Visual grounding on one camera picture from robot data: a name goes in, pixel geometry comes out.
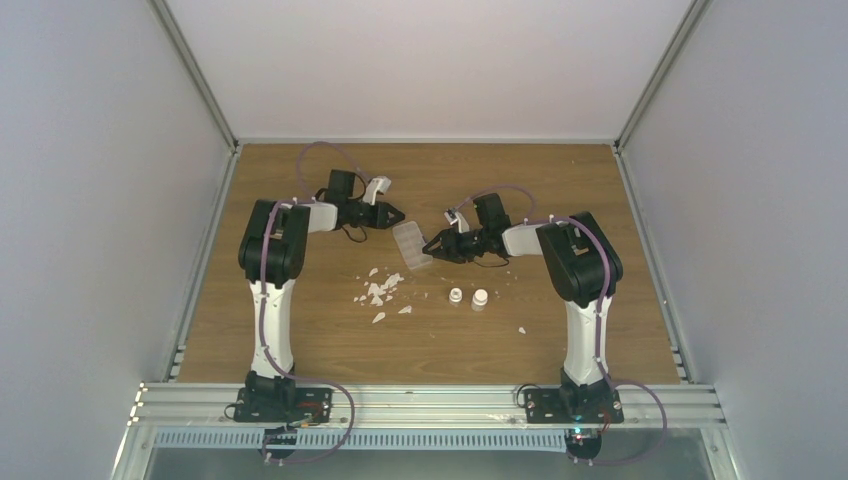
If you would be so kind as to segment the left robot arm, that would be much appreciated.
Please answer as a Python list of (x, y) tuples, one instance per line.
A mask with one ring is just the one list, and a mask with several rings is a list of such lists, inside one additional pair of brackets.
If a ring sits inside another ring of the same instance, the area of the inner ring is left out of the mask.
[(333, 170), (328, 186), (310, 201), (260, 199), (253, 206), (238, 251), (255, 307), (255, 350), (245, 381), (252, 394), (293, 395), (291, 303), (309, 235), (346, 227), (386, 230), (405, 219), (399, 209), (378, 199), (388, 192), (389, 178), (368, 180), (359, 196), (353, 193), (356, 180), (353, 172)]

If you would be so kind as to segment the clear plastic pill organizer box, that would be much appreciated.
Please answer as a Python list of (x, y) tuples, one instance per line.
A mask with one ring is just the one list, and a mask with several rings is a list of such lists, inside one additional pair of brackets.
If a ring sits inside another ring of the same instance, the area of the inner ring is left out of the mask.
[(419, 270), (432, 263), (433, 257), (423, 252), (427, 241), (415, 221), (394, 226), (392, 234), (403, 262), (410, 271)]

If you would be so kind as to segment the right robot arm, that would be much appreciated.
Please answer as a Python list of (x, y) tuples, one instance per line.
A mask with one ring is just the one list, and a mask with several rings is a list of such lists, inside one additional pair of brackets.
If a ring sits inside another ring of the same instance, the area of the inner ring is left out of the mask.
[(514, 223), (499, 195), (473, 201), (480, 227), (470, 229), (455, 210), (450, 226), (425, 243), (422, 253), (456, 264), (486, 254), (504, 260), (540, 256), (567, 317), (567, 347), (562, 384), (569, 390), (606, 382), (606, 323), (623, 265), (609, 239), (588, 212), (545, 221)]

